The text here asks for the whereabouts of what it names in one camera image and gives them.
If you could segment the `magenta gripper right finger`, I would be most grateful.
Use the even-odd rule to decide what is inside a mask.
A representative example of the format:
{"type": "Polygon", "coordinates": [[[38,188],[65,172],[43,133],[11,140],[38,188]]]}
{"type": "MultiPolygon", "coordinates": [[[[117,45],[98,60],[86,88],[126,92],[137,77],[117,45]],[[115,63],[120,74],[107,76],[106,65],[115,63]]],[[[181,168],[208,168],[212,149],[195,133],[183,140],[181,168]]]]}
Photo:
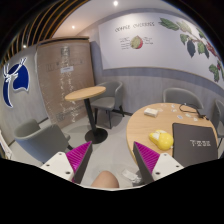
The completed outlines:
{"type": "Polygon", "coordinates": [[[133,153],[145,184],[152,183],[183,168],[169,154],[159,154],[138,142],[133,144],[133,153]]]}

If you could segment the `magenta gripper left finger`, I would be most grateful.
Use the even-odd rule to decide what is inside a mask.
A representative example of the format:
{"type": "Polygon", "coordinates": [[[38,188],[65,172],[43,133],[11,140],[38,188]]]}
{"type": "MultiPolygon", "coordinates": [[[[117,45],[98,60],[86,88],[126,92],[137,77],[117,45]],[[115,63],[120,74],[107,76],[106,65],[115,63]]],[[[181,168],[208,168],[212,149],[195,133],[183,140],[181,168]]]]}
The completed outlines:
{"type": "Polygon", "coordinates": [[[65,180],[80,184],[91,153],[92,142],[89,141],[67,153],[56,153],[41,168],[65,180]]]}

